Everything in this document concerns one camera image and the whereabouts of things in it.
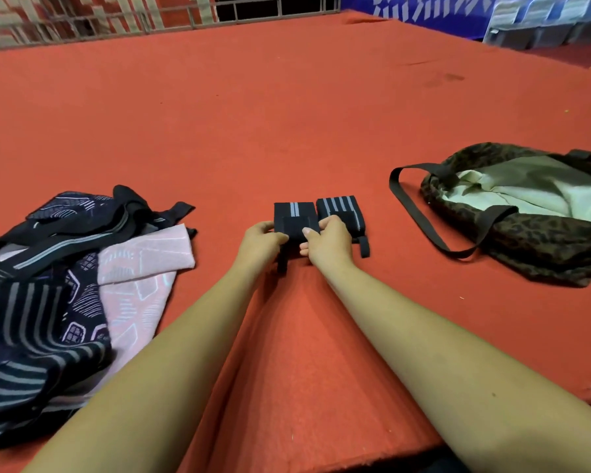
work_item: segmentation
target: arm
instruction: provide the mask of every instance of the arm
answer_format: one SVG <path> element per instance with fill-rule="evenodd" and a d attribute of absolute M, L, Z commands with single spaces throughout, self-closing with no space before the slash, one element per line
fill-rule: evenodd
<path fill-rule="evenodd" d="M 357 269 L 336 216 L 300 246 L 457 456 L 482 472 L 591 472 L 591 407 Z"/>
<path fill-rule="evenodd" d="M 136 355 L 25 473 L 175 472 L 241 326 L 256 279 L 288 237 L 247 230 L 228 273 Z"/>

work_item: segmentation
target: blue banner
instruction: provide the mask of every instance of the blue banner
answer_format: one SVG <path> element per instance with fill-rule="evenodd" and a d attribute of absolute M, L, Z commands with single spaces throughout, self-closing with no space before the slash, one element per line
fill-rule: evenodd
<path fill-rule="evenodd" d="M 353 9 L 464 38 L 483 38 L 497 0 L 341 0 Z"/>

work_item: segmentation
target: red mat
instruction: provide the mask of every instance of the red mat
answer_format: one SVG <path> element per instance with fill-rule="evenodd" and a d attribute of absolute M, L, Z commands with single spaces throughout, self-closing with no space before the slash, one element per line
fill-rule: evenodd
<path fill-rule="evenodd" d="M 372 247 L 361 267 L 591 402 L 591 286 L 448 260 L 387 188 L 392 168 L 481 141 L 591 150 L 591 72 L 360 19 L 0 52 L 0 234 L 62 190 L 124 183 L 155 209 L 191 202 L 197 268 L 179 277 L 166 326 L 274 202 L 354 194 Z M 421 177 L 403 174 L 414 192 Z M 180 470 L 323 472 L 440 441 L 302 260 L 252 301 Z M 38 446 L 0 452 L 0 472 Z"/>

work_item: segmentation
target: left hand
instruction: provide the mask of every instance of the left hand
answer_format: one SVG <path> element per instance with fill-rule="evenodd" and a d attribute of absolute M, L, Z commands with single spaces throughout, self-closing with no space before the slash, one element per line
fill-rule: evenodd
<path fill-rule="evenodd" d="M 272 221 L 265 221 L 245 231 L 234 265 L 251 270 L 254 276 L 260 275 L 274 261 L 280 246 L 289 240 L 286 234 L 270 232 L 273 228 Z"/>

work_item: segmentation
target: pink fabric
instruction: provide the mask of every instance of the pink fabric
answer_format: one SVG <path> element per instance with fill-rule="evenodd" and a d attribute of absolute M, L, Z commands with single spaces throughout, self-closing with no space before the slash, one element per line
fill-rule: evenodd
<path fill-rule="evenodd" d="M 153 338 L 177 270 L 192 269 L 195 258 L 183 224 L 135 237 L 99 254 L 99 294 L 116 352 L 102 372 L 53 398 L 55 409 L 78 408 Z"/>

